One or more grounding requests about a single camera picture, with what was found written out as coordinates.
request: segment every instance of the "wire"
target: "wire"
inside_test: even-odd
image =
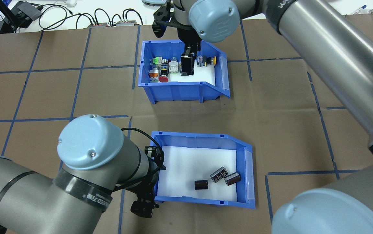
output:
[[[96,15],[96,13],[97,13],[98,10],[102,10],[104,13],[106,13],[107,18],[109,19],[108,22],[111,22],[110,16],[107,14],[107,12],[106,12],[104,9],[97,8],[97,9],[95,9],[95,11],[94,11],[94,18],[95,18],[95,22],[96,22],[97,25],[98,25],[98,19],[97,19],[97,15]]]
[[[78,16],[77,21],[75,22],[75,29],[78,29],[78,20],[80,19],[81,16],[87,17],[88,20],[90,21],[90,25],[91,26],[93,25],[93,22],[91,21],[91,19],[87,15],[89,15],[89,14],[88,13],[82,13],[82,14],[80,14],[80,16]]]
[[[135,9],[132,9],[132,8],[129,8],[129,9],[125,9],[124,11],[123,11],[123,15],[124,15],[124,12],[126,11],[126,14],[125,14],[125,17],[126,17],[126,19],[127,19],[127,13],[129,13],[130,11],[133,11],[133,12],[136,12],[136,14],[139,16],[139,18],[140,18],[140,22],[142,23],[142,25],[143,25],[143,19],[142,19],[142,17],[140,16],[140,14],[135,10]]]
[[[118,18],[119,18],[120,21],[121,21],[121,16],[120,16],[119,14],[115,14],[115,15],[113,15],[113,17],[111,18],[111,22],[114,22],[114,17],[116,17],[116,16],[118,16]]]
[[[154,169],[154,170],[152,170],[150,173],[147,173],[145,176],[142,176],[142,177],[140,177],[140,178],[137,178],[137,179],[135,179],[135,180],[133,180],[133,181],[131,181],[131,182],[129,182],[129,183],[126,183],[126,184],[124,184],[124,185],[116,186],[115,189],[114,189],[114,191],[118,191],[118,190],[121,190],[121,189],[127,188],[127,187],[129,187],[129,186],[131,186],[131,185],[134,185],[134,184],[136,184],[136,183],[139,183],[139,182],[143,181],[144,179],[146,179],[146,178],[148,178],[148,177],[150,177],[150,176],[153,176],[154,174],[156,174],[156,173],[161,169],[161,167],[163,166],[163,162],[164,162],[164,153],[163,153],[163,150],[162,150],[161,146],[160,146],[159,143],[158,143],[155,139],[153,139],[149,134],[147,134],[146,132],[143,132],[143,131],[140,130],[140,129],[134,128],[134,127],[125,127],[125,128],[122,128],[121,130],[122,130],[122,131],[133,130],[133,131],[136,131],[136,132],[140,132],[140,133],[142,133],[143,135],[145,135],[147,138],[149,138],[153,143],[155,143],[155,145],[157,146],[157,148],[159,148],[159,150],[161,151],[161,153],[162,153],[162,161],[161,161],[160,165],[158,165],[157,168]]]
[[[39,17],[39,19],[38,19],[38,24],[39,24],[39,26],[42,28],[42,31],[43,30],[52,30],[52,29],[56,29],[56,28],[58,28],[58,27],[60,27],[64,22],[65,22],[65,19],[67,19],[67,17],[68,17],[68,13],[67,12],[69,12],[71,15],[72,15],[72,11],[70,10],[70,9],[68,9],[66,6],[62,6],[62,5],[57,5],[57,4],[44,4],[44,5],[42,5],[42,6],[48,6],[43,12],[42,12],[42,15]],[[59,23],[60,22],[60,24],[59,25],[57,25],[57,26],[55,26],[54,28],[50,28],[50,27],[52,27],[52,26],[54,26],[55,24],[53,24],[53,25],[50,25],[49,27],[46,27],[46,28],[44,28],[44,27],[42,27],[42,25],[41,25],[41,19],[42,19],[42,16],[49,10],[49,9],[51,9],[51,8],[53,8],[53,7],[59,7],[60,9],[63,9],[64,11],[65,11],[65,18],[64,19],[62,19],[62,20],[60,20],[60,21],[58,21],[58,22],[56,22],[55,24],[57,24],[57,23]]]
[[[57,23],[59,23],[59,22],[61,22],[61,21],[65,21],[66,19],[72,18],[72,17],[74,17],[74,16],[78,16],[78,15],[84,15],[84,14],[80,14],[80,13],[78,13],[78,14],[76,14],[76,15],[70,15],[70,16],[68,16],[68,17],[66,17],[66,18],[63,18],[63,19],[61,19],[61,20],[59,20],[59,21],[57,21],[57,22],[55,22],[55,23],[49,25],[49,26],[46,27],[46,28],[43,28],[41,31],[44,31],[45,29],[47,29],[47,30],[54,29],[54,28],[50,28],[50,27],[52,27],[53,25],[56,25]]]

